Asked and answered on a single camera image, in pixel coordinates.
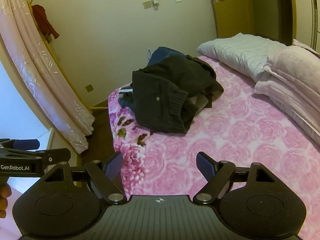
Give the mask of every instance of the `pink floral bedsheet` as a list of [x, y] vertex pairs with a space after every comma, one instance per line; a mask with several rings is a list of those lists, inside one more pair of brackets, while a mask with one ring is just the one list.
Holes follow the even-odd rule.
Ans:
[[267, 96], [253, 93], [255, 83], [219, 61], [201, 56], [217, 74], [223, 95], [194, 118], [187, 135], [152, 133], [140, 127], [129, 108], [109, 96], [114, 148], [124, 157], [121, 169], [127, 196], [192, 197], [206, 184], [196, 154], [249, 167], [261, 162], [305, 203], [303, 239], [320, 239], [320, 148]]

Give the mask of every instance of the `pink curtain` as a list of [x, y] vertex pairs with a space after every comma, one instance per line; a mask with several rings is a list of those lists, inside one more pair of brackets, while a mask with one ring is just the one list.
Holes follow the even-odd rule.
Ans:
[[20, 76], [44, 113], [78, 153], [86, 150], [85, 136], [92, 134], [94, 117], [51, 57], [26, 0], [0, 0], [0, 34]]

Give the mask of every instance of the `finger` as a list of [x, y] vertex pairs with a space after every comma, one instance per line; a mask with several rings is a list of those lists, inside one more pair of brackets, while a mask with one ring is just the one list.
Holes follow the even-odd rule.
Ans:
[[6, 210], [8, 207], [8, 200], [6, 198], [0, 198], [0, 210]]
[[1, 197], [8, 198], [11, 196], [11, 194], [12, 194], [12, 191], [11, 191], [11, 188], [8, 184], [4, 185], [0, 188], [0, 196]]
[[0, 210], [0, 218], [5, 218], [7, 216], [7, 212], [5, 210]]

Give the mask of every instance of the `dark jacket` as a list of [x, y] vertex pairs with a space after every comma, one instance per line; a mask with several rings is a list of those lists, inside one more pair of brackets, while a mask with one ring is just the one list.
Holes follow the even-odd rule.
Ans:
[[187, 133], [198, 110], [189, 98], [223, 92], [206, 62], [178, 55], [132, 72], [133, 111], [138, 124], [156, 132]]

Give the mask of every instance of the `door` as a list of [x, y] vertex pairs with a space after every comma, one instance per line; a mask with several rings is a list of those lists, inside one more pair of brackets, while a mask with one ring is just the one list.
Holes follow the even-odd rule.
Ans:
[[212, 0], [218, 38], [255, 34], [251, 0]]

